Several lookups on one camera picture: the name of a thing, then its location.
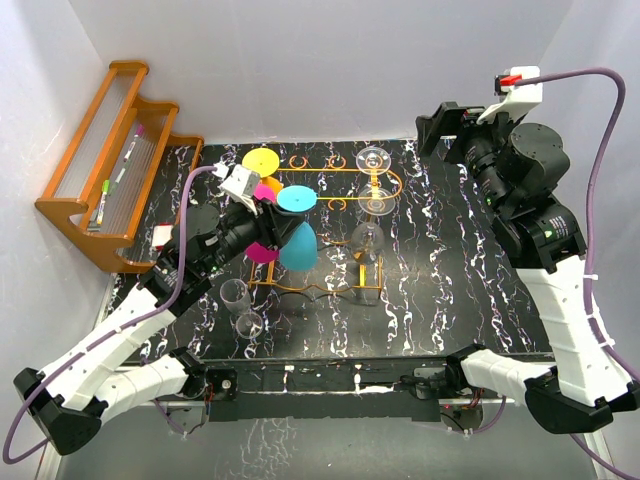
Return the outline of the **pink plastic wine glass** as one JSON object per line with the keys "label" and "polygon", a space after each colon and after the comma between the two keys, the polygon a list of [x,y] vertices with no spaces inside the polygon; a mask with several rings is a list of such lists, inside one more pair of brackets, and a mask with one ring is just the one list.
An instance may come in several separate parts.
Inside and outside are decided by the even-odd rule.
{"label": "pink plastic wine glass", "polygon": [[[260,183],[254,191],[254,198],[256,200],[267,199],[271,202],[276,201],[274,191],[262,183]],[[253,242],[245,250],[245,255],[255,263],[268,264],[278,258],[279,250],[277,248],[267,248],[258,242]]]}

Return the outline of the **blue plastic wine glass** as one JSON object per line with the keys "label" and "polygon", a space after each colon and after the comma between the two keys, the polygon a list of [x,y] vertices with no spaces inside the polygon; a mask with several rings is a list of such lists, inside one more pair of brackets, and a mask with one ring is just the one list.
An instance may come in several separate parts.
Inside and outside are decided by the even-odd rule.
{"label": "blue plastic wine glass", "polygon": [[298,214],[298,222],[280,248],[279,262],[287,270],[306,272],[317,262],[318,247],[316,233],[306,220],[306,214],[317,204],[317,193],[304,185],[291,185],[277,195],[278,206],[289,213]]}

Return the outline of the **orange plastic wine glass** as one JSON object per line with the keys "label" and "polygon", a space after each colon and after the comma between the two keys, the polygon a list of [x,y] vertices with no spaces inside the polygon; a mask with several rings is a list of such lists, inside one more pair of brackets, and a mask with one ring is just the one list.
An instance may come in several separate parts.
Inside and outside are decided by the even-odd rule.
{"label": "orange plastic wine glass", "polygon": [[273,177],[280,166],[280,157],[274,150],[266,147],[252,149],[243,157],[242,165],[258,173],[261,183],[275,194],[283,189],[282,183]]}

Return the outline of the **clear champagne flute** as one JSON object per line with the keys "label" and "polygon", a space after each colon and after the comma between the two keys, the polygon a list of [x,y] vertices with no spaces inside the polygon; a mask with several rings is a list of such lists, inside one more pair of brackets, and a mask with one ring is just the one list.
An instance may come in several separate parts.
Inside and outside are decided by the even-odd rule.
{"label": "clear champagne flute", "polygon": [[257,338],[264,329],[262,317],[252,309],[248,286],[240,279],[225,281],[220,297],[227,310],[236,317],[235,330],[244,339]]}

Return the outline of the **short clear wine glass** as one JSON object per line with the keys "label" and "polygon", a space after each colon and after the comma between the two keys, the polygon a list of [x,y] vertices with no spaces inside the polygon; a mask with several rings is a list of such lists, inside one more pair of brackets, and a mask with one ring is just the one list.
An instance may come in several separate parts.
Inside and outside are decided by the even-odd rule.
{"label": "short clear wine glass", "polygon": [[395,209],[396,200],[383,187],[367,185],[359,192],[358,206],[364,217],[353,230],[349,247],[358,264],[371,265],[378,260],[385,246],[380,219]]}

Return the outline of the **tall clear wine glass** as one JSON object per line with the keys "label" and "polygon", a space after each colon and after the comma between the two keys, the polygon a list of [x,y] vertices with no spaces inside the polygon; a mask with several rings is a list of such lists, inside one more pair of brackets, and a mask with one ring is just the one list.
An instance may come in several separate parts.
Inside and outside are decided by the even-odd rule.
{"label": "tall clear wine glass", "polygon": [[356,168],[369,176],[386,173],[391,167],[391,156],[383,148],[368,146],[355,157]]}

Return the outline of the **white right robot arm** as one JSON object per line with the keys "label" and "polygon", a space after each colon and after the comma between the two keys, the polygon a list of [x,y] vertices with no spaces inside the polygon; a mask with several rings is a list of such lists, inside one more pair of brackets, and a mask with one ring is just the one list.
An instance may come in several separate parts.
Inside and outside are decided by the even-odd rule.
{"label": "white right robot arm", "polygon": [[639,384],[605,350],[584,311],[587,245],[575,215],[554,196],[568,171],[560,135],[505,113],[481,121],[481,107],[444,102],[416,119],[417,150],[429,156],[444,137],[445,155],[464,166],[494,214],[491,229],[525,284],[555,364],[543,367],[472,344],[446,358],[443,378],[455,395],[487,389],[527,407],[553,434],[594,432],[618,412],[639,407]]}

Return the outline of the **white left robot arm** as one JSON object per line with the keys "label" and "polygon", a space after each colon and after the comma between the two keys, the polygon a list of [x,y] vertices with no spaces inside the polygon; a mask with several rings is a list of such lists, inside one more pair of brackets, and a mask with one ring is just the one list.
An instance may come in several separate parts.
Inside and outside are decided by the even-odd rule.
{"label": "white left robot arm", "polygon": [[188,206],[156,263],[120,305],[75,347],[40,370],[25,368],[14,386],[28,414],[58,454],[83,448],[114,417],[163,396],[194,399],[207,388],[206,367],[185,347],[119,373],[156,332],[169,327],[211,288],[216,270],[253,243],[285,246],[306,208],[270,200]]}

